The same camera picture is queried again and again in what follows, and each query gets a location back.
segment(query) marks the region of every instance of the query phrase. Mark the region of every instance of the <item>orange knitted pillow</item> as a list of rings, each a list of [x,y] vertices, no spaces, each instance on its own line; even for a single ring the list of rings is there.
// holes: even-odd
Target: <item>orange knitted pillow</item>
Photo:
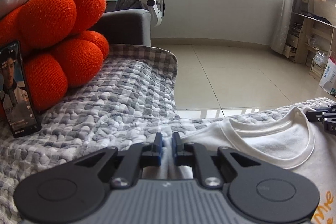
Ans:
[[[100,49],[87,40],[63,41],[55,45],[50,53],[61,65],[71,88],[89,82],[100,71],[103,62]]]
[[[104,13],[106,0],[74,0],[77,20],[71,34],[77,34],[93,26]]]
[[[18,14],[22,7],[23,6],[16,8],[0,20],[0,47],[3,47],[14,40],[20,40],[21,54],[25,57],[32,49],[24,42],[23,36],[18,30]]]
[[[18,26],[29,46],[47,48],[68,36],[76,17],[73,0],[29,0],[18,14]]]
[[[95,44],[101,50],[104,60],[109,54],[109,51],[110,51],[109,43],[106,40],[106,38],[98,32],[84,31],[76,35],[74,38],[87,40]]]
[[[57,104],[68,89],[60,64],[49,53],[40,53],[24,64],[33,105],[43,111]]]

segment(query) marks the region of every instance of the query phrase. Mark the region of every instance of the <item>gray sofa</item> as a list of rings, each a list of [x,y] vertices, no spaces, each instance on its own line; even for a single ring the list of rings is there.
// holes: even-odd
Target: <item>gray sofa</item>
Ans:
[[[151,45],[151,14],[132,9],[104,13],[90,28],[101,33],[110,44]]]

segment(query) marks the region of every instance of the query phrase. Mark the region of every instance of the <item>gray ribbed plate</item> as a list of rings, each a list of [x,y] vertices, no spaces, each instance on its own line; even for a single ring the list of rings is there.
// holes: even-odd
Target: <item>gray ribbed plate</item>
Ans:
[[[74,224],[255,224],[242,218],[217,190],[195,180],[139,180],[115,190],[104,205]]]

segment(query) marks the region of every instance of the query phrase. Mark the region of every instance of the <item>phone screen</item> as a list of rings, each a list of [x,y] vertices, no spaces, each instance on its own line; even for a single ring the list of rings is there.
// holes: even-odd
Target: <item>phone screen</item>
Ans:
[[[22,69],[19,41],[0,49],[0,100],[14,137],[41,129]]]

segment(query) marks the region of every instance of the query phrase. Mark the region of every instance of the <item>tiled floor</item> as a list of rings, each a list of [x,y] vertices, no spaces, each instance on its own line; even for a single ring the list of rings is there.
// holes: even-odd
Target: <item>tiled floor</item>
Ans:
[[[275,52],[160,45],[175,54],[175,103],[183,118],[215,118],[274,109],[327,94],[309,68]]]

